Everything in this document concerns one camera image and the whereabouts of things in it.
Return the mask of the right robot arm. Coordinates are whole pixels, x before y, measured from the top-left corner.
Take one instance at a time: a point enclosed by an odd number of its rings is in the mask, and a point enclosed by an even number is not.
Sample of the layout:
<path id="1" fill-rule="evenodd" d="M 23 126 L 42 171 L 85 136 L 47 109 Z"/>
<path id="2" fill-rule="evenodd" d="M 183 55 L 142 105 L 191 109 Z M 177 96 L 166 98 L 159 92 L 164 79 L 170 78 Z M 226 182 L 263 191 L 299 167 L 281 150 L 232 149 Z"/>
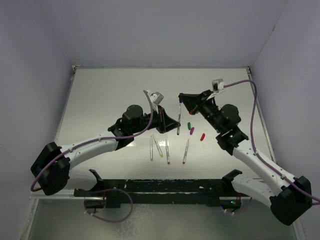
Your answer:
<path id="1" fill-rule="evenodd" d="M 287 172 L 254 148 L 252 141 L 238 126 L 241 118 L 236 106 L 226 104 L 218 107 L 215 93 L 210 90 L 200 94 L 181 93 L 178 98 L 190 115 L 200 113 L 217 131 L 216 140 L 222 150 L 242 161 L 262 179 L 259 182 L 234 170 L 234 175 L 222 183 L 226 195 L 233 196 L 238 192 L 258 200 L 286 226 L 312 207 L 310 181 L 304 176 L 296 177 Z"/>

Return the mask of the green pen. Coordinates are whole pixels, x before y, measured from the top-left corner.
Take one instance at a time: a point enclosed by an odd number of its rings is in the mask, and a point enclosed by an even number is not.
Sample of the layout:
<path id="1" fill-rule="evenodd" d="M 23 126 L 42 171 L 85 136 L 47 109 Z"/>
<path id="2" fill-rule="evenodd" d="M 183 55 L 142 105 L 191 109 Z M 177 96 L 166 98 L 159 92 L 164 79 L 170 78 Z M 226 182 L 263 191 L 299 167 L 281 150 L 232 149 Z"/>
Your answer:
<path id="1" fill-rule="evenodd" d="M 149 152 L 150 152 L 150 161 L 153 161 L 153 137 L 152 137 L 152 135 L 150 136 L 150 141 L 149 141 Z"/>

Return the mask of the blue pen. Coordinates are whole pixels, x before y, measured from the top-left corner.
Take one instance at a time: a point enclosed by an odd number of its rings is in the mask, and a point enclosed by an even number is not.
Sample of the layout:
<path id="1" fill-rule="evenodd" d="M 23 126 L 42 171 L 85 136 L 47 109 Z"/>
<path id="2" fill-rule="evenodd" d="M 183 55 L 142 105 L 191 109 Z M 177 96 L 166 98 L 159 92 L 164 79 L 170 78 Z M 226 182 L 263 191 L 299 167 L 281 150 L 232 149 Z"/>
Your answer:
<path id="1" fill-rule="evenodd" d="M 182 103 L 179 103 L 179 112 L 178 112 L 178 123 L 179 126 L 177 128 L 177 135 L 180 135 L 180 127 L 181 127 L 181 111 L 182 111 Z"/>

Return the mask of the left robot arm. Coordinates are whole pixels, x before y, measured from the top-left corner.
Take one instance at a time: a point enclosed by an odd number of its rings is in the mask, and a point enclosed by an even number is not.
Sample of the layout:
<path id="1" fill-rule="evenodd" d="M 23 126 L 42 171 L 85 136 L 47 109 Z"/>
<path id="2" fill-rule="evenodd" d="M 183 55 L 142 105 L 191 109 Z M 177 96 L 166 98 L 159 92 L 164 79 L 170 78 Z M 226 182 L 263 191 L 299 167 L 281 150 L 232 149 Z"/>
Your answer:
<path id="1" fill-rule="evenodd" d="M 149 114 L 139 105 L 130 105 L 116 123 L 106 131 L 80 143 L 58 146 L 50 142 L 44 146 L 30 168 L 40 190 L 50 196 L 67 186 L 71 170 L 98 155 L 120 150 L 134 141 L 135 136 L 156 129 L 160 134 L 180 127 L 162 106 Z"/>

